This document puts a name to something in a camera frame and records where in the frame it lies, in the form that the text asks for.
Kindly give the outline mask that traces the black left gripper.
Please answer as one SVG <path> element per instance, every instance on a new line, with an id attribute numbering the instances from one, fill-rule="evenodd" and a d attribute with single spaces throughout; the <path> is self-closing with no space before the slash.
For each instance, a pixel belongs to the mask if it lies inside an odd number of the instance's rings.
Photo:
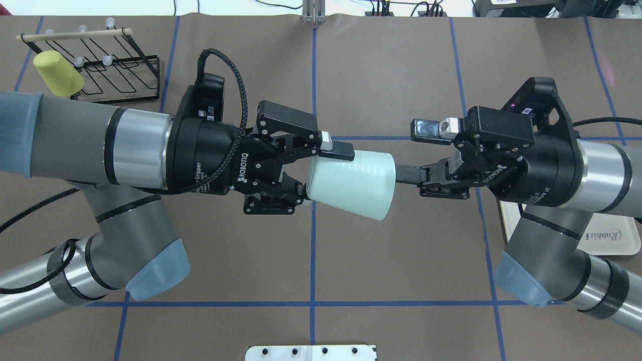
<path id="1" fill-rule="evenodd" d="M 167 143 L 167 189 L 245 195 L 246 215 L 293 215 L 311 204 L 305 184 L 281 167 L 300 158 L 353 161 L 353 144 L 333 141 L 318 129 L 315 115 L 262 100 L 256 128 L 209 121 L 196 115 L 191 85 L 181 99 Z"/>

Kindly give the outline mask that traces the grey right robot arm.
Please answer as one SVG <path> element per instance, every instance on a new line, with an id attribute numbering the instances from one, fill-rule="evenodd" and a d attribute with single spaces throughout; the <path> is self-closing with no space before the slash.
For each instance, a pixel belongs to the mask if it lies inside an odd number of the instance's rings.
<path id="1" fill-rule="evenodd" d="M 526 304 L 557 299 L 640 334 L 640 276 L 578 248 L 594 214 L 640 218 L 640 148 L 582 140 L 574 126 L 553 78 L 531 77 L 501 109 L 413 119 L 411 141 L 452 145 L 455 153 L 398 165 L 396 181 L 423 197 L 463 200 L 472 188 L 488 188 L 523 204 L 495 284 Z"/>

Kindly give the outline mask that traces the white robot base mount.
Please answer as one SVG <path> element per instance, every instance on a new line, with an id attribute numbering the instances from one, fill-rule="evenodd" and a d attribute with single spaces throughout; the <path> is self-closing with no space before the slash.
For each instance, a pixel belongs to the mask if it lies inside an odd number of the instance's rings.
<path id="1" fill-rule="evenodd" d="M 245 360 L 377 360 L 374 345 L 257 345 L 248 348 Z"/>

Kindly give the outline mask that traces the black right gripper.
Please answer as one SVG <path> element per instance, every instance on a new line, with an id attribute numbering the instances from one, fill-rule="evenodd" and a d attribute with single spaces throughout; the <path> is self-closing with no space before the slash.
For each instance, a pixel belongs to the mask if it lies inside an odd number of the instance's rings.
<path id="1" fill-rule="evenodd" d="M 562 110 L 555 81 L 541 114 L 523 115 L 474 106 L 465 117 L 413 119 L 410 139 L 456 146 L 457 155 L 426 166 L 395 165 L 395 182 L 415 185 L 425 198 L 466 200 L 470 188 L 486 187 L 511 203 L 557 206 L 577 185 L 576 141 Z"/>

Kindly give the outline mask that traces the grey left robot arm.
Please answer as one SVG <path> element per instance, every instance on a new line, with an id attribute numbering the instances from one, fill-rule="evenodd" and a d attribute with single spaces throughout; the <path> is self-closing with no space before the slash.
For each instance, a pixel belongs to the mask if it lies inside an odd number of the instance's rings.
<path id="1" fill-rule="evenodd" d="M 2 334 L 114 290 L 143 300 L 183 281 L 191 266 L 162 195 L 235 191 L 247 214 L 291 215 L 308 189 L 287 164 L 356 158 L 310 113 L 261 101 L 248 127 L 222 112 L 221 84 L 188 87 L 174 116 L 2 92 L 2 171 L 68 182 L 99 229 L 2 273 Z"/>

